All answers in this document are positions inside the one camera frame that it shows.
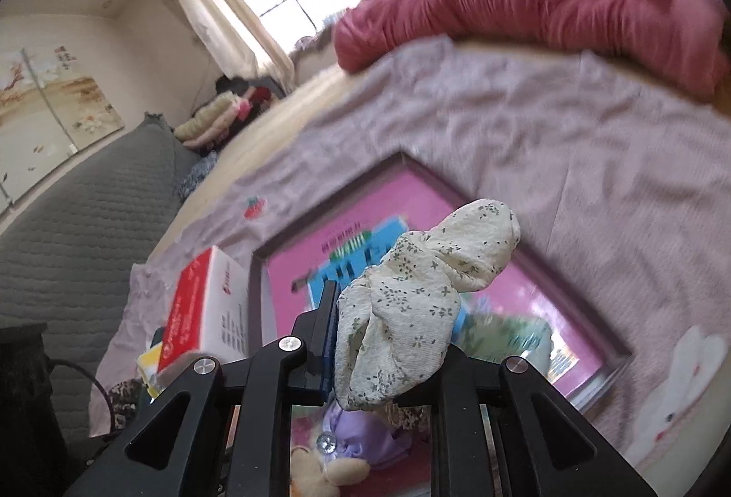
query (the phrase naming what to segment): cardboard box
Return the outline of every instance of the cardboard box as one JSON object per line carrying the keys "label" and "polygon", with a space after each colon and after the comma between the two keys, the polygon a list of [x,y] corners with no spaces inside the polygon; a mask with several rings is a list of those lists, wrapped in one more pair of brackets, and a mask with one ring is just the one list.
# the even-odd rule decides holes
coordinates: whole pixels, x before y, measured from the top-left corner
{"label": "cardboard box", "polygon": [[157,383],[168,386],[199,357],[245,359],[246,272],[213,246],[183,269],[162,337]]}

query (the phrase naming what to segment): curtain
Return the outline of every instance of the curtain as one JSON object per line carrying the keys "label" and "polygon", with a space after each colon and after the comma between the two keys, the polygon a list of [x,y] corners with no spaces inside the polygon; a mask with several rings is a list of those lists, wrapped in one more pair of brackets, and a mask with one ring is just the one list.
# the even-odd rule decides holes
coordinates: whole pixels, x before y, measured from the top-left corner
{"label": "curtain", "polygon": [[226,76],[272,76],[286,91],[292,90],[294,65],[243,0],[179,1],[193,31]]}

